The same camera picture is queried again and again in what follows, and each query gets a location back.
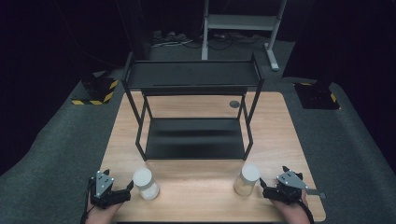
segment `white lid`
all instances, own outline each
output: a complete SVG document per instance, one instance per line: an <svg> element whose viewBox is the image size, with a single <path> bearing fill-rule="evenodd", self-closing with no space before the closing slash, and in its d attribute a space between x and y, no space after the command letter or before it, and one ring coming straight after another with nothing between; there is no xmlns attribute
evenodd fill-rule
<svg viewBox="0 0 396 224"><path fill-rule="evenodd" d="M134 184L139 189L147 189L152 184L152 174L148 168L139 168L134 172Z"/></svg>
<svg viewBox="0 0 396 224"><path fill-rule="evenodd" d="M244 167L242 167L242 177L251 184L256 183L256 181L260 178L260 170L259 168L254 165L254 164L245 164Z"/></svg>

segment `black shelf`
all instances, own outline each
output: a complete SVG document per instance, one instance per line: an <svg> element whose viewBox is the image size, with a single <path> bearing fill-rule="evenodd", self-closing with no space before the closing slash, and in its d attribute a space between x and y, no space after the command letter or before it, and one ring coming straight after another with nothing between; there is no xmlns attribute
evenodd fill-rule
<svg viewBox="0 0 396 224"><path fill-rule="evenodd" d="M147 159L238 159L245 156L239 119L154 119Z"/></svg>
<svg viewBox="0 0 396 224"><path fill-rule="evenodd" d="M250 60L159 62L135 61L129 54L121 81L138 123L136 146L143 160L246 160L253 145L250 121L258 102L264 77L254 54ZM256 88L249 112L245 95ZM131 91L142 92L144 103L137 111ZM235 118L154 118L151 96L235 95L241 96ZM141 146L145 116L149 115L146 148ZM245 119L247 147L240 119Z"/></svg>

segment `black metal frame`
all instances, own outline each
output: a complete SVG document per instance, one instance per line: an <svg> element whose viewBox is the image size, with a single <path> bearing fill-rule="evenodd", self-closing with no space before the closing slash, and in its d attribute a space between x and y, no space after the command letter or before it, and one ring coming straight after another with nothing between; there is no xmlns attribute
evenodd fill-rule
<svg viewBox="0 0 396 224"><path fill-rule="evenodd" d="M202 63L203 65L205 65L205 62L207 63L211 63L211 62L220 62L220 61L197 61L197 62L193 62L193 63ZM150 159L243 159L244 161L248 158L248 154L253 146L253 137L252 137L252 133L251 133L251 129L250 129L250 122L252 120L253 117L253 113L254 110L256 108L258 99L260 97L260 93L262 91L262 86L264 83L264 77L263 77L263 72L261 69L261 66L258 64L258 62L256 61L254 54L252 54L251 59L249 61L226 61L225 63L229 63L232 64L233 62L246 62L246 63L252 63L254 66L254 69L256 71L256 75L257 75L257 84L255 84L254 87L256 87L256 92L255 92L255 96L253 99L253 103L251 105L251 108L248 112L247 109L247 105L246 105L246 93L248 91L248 87L246 86L238 86L237 84L234 85L221 85L221 84L215 84L213 86L191 86L191 87L180 87L180 86L165 86L164 88L159 88L159 87L155 87L155 88L137 88L139 90L141 90L142 92L142 96L144 99L144 103L142 106L142 111L141 114L139 115L139 112L137 110L136 104L134 102L134 98L131 94L131 90L133 89L133 87L129 86L130 82L129 82L129 78L131 78L132 75L132 68L134 66L135 63L167 63L167 62L139 62L136 61L134 59L134 55L132 54L132 52L129 54L128 59L127 59L127 63L125 64L125 68L123 71L123 75L122 75L122 86L125 90L125 93L128 97L128 100L131 104L132 110L134 111L134 116L136 118L137 124L138 124L138 131L137 131L137 135L136 135L136 140L135 140L135 144L137 146L137 149L139 150L140 155L142 156L142 159L144 161ZM248 136L248 144L247 144L247 148L245 149L244 145L243 145L243 140L242 140L242 150L243 150L243 154L239 153L239 152L235 152L235 154L233 155L227 155L225 157L222 156L196 156L196 155L192 155L192 156L176 156L176 157L166 157L166 156L162 156L162 157L156 157L156 156L147 156L147 152L148 152L148 146L149 146L149 138L150 138L150 132L151 129L154 129L151 127L151 124L153 123L154 120L158 120L159 122L163 119L163 118L154 118L153 114L151 112L151 109L149 107L149 99L148 97L150 96L164 96L164 95L235 95L235 96L241 96L241 104L239 106L238 109L238 114L236 116L236 118L209 118L209 119L185 119L187 122L190 121L194 121L194 120L199 120L200 122L205 122L205 121L218 121L218 122L227 122L227 120L237 120L238 123L238 129L239 129L239 133L241 134L241 139L242 140L242 133L241 133L241 127L240 127L240 117L242 115L242 112L244 113L244 119L246 121L246 125L247 125L247 136ZM142 134L142 130L143 130L143 124L144 124L144 120L145 120L145 116L146 113L148 113L149 117L150 117L150 130L148 133L148 144L146 146L146 153L145 150L142 148L141 144L140 144L140 139L141 139L141 134ZM182 122L184 119L183 118L178 118L178 119L171 119L172 121L177 121L177 122Z"/></svg>

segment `wooden tabletop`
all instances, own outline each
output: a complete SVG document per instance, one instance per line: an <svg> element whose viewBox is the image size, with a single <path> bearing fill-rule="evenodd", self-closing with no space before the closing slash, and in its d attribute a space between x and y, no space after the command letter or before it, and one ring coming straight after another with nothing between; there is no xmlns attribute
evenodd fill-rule
<svg viewBox="0 0 396 224"><path fill-rule="evenodd" d="M247 105L254 92L247 93ZM140 92L133 92L136 105L142 105ZM149 97L155 117L212 117L233 116L237 109L230 107L238 96L167 96ZM289 111L279 92L262 92L251 122L253 147L246 161L242 160L148 160L143 161L134 142L137 122L129 101L124 95L120 104L101 171L110 169L115 178L113 190L125 189L134 171L147 167L160 187L153 201L143 200L137 187L131 191L114 221L163 222L272 222L282 216L262 197L256 184L249 196L239 196L233 182L245 163L256 164L262 179L269 187L276 176L283 174L282 166L303 173L304 182L311 189L315 183L306 163ZM142 134L145 148L148 125ZM308 195L309 208L315 221L323 221L326 214L318 196Z"/></svg>

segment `white jar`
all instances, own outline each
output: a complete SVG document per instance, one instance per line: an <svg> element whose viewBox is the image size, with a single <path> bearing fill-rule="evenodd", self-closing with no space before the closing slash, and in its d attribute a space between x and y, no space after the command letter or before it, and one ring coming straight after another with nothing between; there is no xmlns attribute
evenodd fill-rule
<svg viewBox="0 0 396 224"><path fill-rule="evenodd" d="M134 184L144 200L153 200L160 192L160 188L155 183L152 173L148 168L140 168L134 172Z"/></svg>
<svg viewBox="0 0 396 224"><path fill-rule="evenodd" d="M233 188L239 195L250 195L259 178L259 168L253 164L245 164L244 167L242 167L241 174L236 178Z"/></svg>

